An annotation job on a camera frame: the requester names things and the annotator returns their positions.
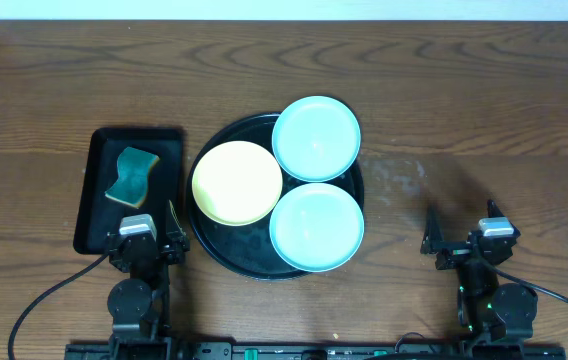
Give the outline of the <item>green yellow sponge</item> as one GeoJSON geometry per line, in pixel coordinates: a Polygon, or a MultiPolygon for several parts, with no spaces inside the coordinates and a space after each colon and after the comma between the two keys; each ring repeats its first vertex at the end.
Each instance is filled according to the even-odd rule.
{"type": "Polygon", "coordinates": [[[159,156],[137,148],[125,148],[117,158],[117,179],[105,191],[105,196],[115,202],[139,209],[149,191],[149,176],[159,156]]]}

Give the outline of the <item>yellow plate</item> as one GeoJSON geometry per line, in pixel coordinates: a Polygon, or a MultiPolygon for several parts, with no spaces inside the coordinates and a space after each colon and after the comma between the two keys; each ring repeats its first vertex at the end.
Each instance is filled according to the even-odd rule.
{"type": "Polygon", "coordinates": [[[264,147],[230,141],[207,151],[194,168],[191,192],[199,210],[227,226],[264,218],[277,204],[282,170],[264,147]]]}

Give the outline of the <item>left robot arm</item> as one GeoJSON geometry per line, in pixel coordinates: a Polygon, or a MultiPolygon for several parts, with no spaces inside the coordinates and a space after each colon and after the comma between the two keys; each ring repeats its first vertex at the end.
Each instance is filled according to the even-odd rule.
{"type": "Polygon", "coordinates": [[[109,263],[129,277],[109,293],[113,318],[110,359],[188,359],[192,346],[171,330],[169,267],[185,261],[189,240],[172,201],[165,209],[164,230],[151,215],[128,216],[108,237],[109,263]]]}

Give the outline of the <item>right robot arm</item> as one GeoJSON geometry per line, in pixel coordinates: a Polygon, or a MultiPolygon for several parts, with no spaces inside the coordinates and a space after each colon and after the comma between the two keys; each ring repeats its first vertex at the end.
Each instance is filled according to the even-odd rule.
{"type": "Polygon", "coordinates": [[[457,274],[458,320],[470,331],[458,342],[459,355],[522,359],[523,341],[533,336],[538,296],[523,285],[498,281],[496,266],[513,255],[520,232],[492,200],[487,213],[465,241],[448,241],[430,207],[420,252],[436,257],[436,269],[457,274]]]}

